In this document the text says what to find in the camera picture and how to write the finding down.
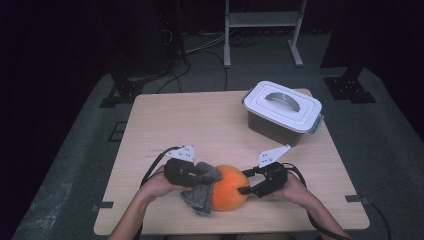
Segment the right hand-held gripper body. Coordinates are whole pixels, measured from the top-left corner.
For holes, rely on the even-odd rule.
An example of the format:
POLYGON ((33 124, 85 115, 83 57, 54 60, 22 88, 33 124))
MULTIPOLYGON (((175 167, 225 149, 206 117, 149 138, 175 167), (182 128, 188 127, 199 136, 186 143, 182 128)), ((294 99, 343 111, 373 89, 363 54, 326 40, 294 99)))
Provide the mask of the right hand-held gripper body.
POLYGON ((254 172, 262 174, 264 180, 253 187, 256 196, 262 198, 284 187, 287 182, 287 170, 278 159, 290 149, 290 145, 284 145, 259 153, 258 166, 254 168, 254 172))

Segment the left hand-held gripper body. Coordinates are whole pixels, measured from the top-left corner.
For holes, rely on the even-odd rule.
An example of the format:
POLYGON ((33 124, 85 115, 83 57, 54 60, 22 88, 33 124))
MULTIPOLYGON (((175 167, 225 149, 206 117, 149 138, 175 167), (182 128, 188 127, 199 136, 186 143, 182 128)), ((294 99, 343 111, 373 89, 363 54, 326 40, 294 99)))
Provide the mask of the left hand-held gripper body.
POLYGON ((166 153, 168 161, 164 167, 166 179, 173 185, 195 187, 199 183, 198 169, 194 164, 193 145, 176 147, 166 153))

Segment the orange plush toy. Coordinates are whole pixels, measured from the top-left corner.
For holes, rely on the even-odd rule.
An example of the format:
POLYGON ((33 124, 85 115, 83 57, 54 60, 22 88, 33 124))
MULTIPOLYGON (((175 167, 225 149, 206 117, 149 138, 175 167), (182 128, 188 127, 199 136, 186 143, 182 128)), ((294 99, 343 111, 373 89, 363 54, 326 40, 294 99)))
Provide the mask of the orange plush toy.
POLYGON ((247 177, 236 167, 219 165, 221 179, 214 184, 212 209, 214 211, 232 211, 240 207, 247 199, 238 189, 249 186, 247 177))

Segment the grey fluffy cloth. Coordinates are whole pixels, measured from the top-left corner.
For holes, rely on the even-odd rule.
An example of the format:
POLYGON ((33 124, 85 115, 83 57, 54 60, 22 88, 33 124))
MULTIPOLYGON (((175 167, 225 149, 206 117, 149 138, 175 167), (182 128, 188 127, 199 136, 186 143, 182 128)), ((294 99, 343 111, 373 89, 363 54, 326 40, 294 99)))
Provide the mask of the grey fluffy cloth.
POLYGON ((204 170, 201 177, 210 179, 211 183, 200 184, 195 186, 192 190, 183 191, 181 197, 197 215, 209 216, 212 212, 213 187, 222 179, 222 174, 216 167, 205 162, 199 162, 197 167, 204 170))

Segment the brown translucent storage box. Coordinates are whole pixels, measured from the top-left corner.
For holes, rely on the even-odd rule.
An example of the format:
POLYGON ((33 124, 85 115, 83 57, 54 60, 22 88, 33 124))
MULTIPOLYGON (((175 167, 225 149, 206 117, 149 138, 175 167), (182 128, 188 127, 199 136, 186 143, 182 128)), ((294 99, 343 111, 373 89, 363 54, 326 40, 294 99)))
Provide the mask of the brown translucent storage box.
POLYGON ((248 126, 251 130, 274 140, 282 145, 296 146, 303 136, 303 133, 295 132, 286 127, 279 126, 269 120, 255 115, 254 113, 247 113, 248 126))

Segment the person's right hand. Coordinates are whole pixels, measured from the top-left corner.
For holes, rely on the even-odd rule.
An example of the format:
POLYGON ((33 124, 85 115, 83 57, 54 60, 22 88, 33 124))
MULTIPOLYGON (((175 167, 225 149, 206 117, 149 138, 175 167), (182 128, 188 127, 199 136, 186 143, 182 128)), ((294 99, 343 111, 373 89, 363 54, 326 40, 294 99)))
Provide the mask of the person's right hand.
POLYGON ((284 187, 270 194, 270 197, 283 198, 307 209, 315 201, 315 196, 292 173, 287 175, 284 187))

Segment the person's left hand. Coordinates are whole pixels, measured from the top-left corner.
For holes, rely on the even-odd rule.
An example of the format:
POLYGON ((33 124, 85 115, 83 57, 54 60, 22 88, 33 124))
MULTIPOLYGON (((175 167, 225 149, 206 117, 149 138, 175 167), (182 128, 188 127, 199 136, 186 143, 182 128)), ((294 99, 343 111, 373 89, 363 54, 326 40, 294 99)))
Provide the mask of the person's left hand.
POLYGON ((158 197, 167 195, 172 191, 189 191, 189 187, 171 184, 164 175, 164 166, 160 166, 146 183, 144 183, 139 192, 149 201, 153 201, 158 197))

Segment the black floor tape square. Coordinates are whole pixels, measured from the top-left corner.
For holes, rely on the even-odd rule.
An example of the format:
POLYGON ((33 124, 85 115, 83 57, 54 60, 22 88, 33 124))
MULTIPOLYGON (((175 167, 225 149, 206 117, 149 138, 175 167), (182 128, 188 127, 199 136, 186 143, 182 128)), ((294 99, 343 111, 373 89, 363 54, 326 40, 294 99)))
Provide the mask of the black floor tape square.
POLYGON ((113 130, 111 131, 108 141, 109 142, 121 142, 125 133, 127 123, 125 121, 118 121, 115 123, 113 130))

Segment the black tape mark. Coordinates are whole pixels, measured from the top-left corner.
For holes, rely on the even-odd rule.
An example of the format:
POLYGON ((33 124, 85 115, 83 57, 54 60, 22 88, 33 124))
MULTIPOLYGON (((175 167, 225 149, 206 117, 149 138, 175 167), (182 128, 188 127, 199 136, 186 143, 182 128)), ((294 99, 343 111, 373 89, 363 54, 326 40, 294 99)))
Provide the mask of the black tape mark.
POLYGON ((345 199, 346 199, 346 201, 348 203, 360 202, 363 205, 368 205, 369 204, 369 200, 366 197, 364 197, 362 195, 359 195, 359 194, 356 194, 356 195, 346 195, 345 196, 345 199))
POLYGON ((98 204, 93 205, 91 211, 98 212, 100 209, 111 209, 113 208, 113 205, 113 201, 100 202, 98 204))

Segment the black stand base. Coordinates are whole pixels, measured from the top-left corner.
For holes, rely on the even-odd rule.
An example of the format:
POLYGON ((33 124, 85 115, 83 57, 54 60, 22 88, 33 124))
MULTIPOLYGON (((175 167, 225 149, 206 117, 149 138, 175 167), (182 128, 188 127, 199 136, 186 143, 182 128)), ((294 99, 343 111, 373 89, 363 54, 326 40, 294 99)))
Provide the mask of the black stand base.
POLYGON ((362 70, 361 65, 349 66, 341 76, 324 78, 324 83, 334 100, 349 100, 353 104, 376 102, 373 95, 359 82, 362 70))
POLYGON ((141 94, 144 82, 132 81, 122 72, 112 72, 113 85, 108 95, 102 99, 100 108, 113 108, 117 104, 130 104, 141 94))

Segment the white metal stand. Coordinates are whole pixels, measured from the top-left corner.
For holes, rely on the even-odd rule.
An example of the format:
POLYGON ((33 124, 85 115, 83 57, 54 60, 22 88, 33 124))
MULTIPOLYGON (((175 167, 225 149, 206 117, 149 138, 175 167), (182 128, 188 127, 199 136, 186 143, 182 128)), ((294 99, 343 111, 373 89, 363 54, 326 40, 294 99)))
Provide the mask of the white metal stand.
POLYGON ((308 0, 301 0, 298 10, 283 12, 231 12, 229 10, 230 0, 225 1, 225 21, 224 21, 224 47, 223 65, 226 68, 231 66, 230 30, 234 28, 260 28, 260 27, 293 27, 294 34, 288 40, 294 63, 297 67, 304 65, 297 48, 297 41, 300 34, 305 9, 308 0))

